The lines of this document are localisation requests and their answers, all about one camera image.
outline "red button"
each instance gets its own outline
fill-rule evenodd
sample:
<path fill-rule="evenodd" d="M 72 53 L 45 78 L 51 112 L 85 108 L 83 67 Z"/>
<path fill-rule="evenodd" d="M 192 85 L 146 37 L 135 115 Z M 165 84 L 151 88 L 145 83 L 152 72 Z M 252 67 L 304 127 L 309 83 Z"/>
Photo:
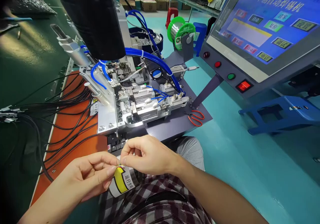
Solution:
<path fill-rule="evenodd" d="M 249 87 L 251 87 L 251 85 L 246 81 L 243 81 L 238 85 L 238 88 L 243 92 L 246 91 Z"/>
<path fill-rule="evenodd" d="M 204 57 L 204 58 L 210 57 L 210 53 L 209 53 L 209 52 L 204 52 L 204 53 L 203 53 L 203 57 Z"/>
<path fill-rule="evenodd" d="M 218 68 L 218 67 L 220 67 L 221 66 L 221 62 L 216 62 L 215 64 L 214 64 L 214 66 L 216 67 L 216 68 Z"/>

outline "hand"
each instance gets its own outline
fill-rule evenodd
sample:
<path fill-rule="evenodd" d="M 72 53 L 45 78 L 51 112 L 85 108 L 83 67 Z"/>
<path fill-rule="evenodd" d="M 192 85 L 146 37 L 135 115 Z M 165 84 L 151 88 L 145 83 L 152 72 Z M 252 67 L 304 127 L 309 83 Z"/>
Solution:
<path fill-rule="evenodd" d="M 107 152 L 97 152 L 74 159 L 49 186 L 57 192 L 82 202 L 105 192 L 111 183 L 119 160 Z"/>
<path fill-rule="evenodd" d="M 173 174 L 179 157 L 158 139 L 146 135 L 127 141 L 121 152 L 120 163 L 145 174 Z"/>
<path fill-rule="evenodd" d="M 109 188 L 119 164 L 119 160 L 107 152 L 74 159 L 18 223 L 63 223 L 81 201 Z"/>

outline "green spool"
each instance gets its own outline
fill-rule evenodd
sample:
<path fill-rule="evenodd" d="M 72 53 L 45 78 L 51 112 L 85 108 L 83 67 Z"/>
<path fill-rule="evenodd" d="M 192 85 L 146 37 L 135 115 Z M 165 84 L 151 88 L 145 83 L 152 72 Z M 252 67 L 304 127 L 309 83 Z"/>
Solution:
<path fill-rule="evenodd" d="M 174 42 L 177 50 L 182 50 L 181 38 L 187 34 L 192 34 L 193 37 L 196 33 L 196 28 L 192 23 L 186 23 L 184 18 L 175 17 L 169 24 L 167 35 L 170 42 Z"/>

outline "blue plastic stool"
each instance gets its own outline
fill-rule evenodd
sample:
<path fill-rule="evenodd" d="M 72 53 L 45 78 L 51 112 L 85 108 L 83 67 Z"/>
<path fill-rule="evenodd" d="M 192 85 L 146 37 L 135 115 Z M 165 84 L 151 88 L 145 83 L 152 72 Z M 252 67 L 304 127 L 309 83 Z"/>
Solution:
<path fill-rule="evenodd" d="M 259 133 L 282 133 L 310 125 L 320 124 L 320 109 L 306 99 L 282 96 L 271 101 L 239 110 L 240 114 L 250 112 L 256 119 L 258 127 L 248 129 L 251 135 Z M 275 121 L 265 123 L 263 115 L 273 114 Z"/>
<path fill-rule="evenodd" d="M 207 25 L 203 23 L 193 23 L 193 25 L 196 27 L 196 33 L 199 33 L 197 41 L 193 41 L 193 43 L 196 44 L 196 46 L 193 48 L 193 50 L 197 51 L 197 57 L 199 56 L 204 38 L 206 37 L 207 33 Z"/>

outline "red power switch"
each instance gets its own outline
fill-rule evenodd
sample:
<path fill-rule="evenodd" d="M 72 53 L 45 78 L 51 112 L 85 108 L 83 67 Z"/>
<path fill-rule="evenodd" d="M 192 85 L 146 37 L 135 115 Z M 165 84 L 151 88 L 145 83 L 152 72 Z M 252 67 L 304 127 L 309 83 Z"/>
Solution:
<path fill-rule="evenodd" d="M 251 87 L 252 85 L 247 80 L 243 80 L 240 84 L 237 85 L 237 89 L 242 93 L 244 93 Z"/>
<path fill-rule="evenodd" d="M 221 62 L 220 62 L 220 61 L 216 62 L 216 63 L 214 64 L 214 66 L 215 66 L 216 68 L 220 67 L 220 66 L 221 66 Z"/>

